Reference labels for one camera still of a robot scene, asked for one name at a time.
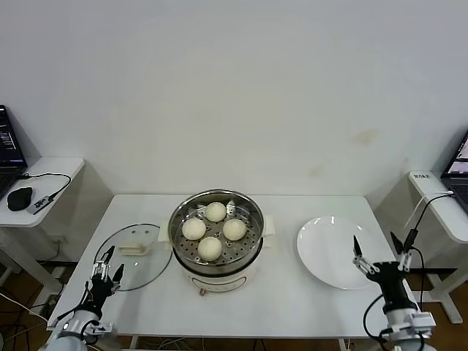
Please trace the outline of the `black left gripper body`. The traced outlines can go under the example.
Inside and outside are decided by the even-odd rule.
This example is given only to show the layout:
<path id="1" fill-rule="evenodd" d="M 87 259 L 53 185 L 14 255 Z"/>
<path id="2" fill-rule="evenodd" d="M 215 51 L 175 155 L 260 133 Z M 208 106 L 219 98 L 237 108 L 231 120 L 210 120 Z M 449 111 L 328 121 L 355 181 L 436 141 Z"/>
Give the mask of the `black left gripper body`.
<path id="1" fill-rule="evenodd" d="M 93 275 L 91 282 L 90 302 L 92 306 L 103 306 L 107 298 L 120 287 L 120 282 L 109 276 L 103 278 L 100 273 Z"/>

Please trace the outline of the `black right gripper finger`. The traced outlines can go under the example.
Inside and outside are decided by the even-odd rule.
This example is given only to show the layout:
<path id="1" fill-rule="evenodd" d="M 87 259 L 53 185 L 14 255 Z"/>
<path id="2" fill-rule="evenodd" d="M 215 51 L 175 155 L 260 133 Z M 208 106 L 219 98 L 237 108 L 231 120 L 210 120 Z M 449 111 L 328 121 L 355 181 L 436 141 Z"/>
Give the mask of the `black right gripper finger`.
<path id="1" fill-rule="evenodd" d="M 390 233 L 390 237 L 391 237 L 391 240 L 393 242 L 393 246 L 394 246 L 394 248 L 396 250 L 396 253 L 397 253 L 397 256 L 398 256 L 397 268 L 400 271 L 404 271 L 406 273 L 409 273 L 410 272 L 410 264 L 412 262 L 412 253 L 407 251 L 404 248 L 403 243 L 396 237 L 396 235 L 393 232 Z"/>
<path id="2" fill-rule="evenodd" d="M 379 272 L 379 268 L 363 256 L 358 238 L 355 235 L 353 236 L 353 253 L 354 258 L 352 262 L 364 276 L 375 275 Z"/>

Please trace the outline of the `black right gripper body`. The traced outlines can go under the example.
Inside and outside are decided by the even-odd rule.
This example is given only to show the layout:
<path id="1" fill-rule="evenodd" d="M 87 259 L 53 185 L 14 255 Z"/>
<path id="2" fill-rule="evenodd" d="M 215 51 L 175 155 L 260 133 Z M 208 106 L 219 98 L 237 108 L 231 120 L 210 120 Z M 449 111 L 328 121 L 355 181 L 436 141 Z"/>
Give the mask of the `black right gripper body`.
<path id="1" fill-rule="evenodd" d="M 399 309 L 411 309 L 412 301 L 404 288 L 403 281 L 407 273 L 399 270 L 396 261 L 375 263 L 379 271 L 367 273 L 366 278 L 380 286 L 385 304 L 383 311 L 395 311 Z"/>

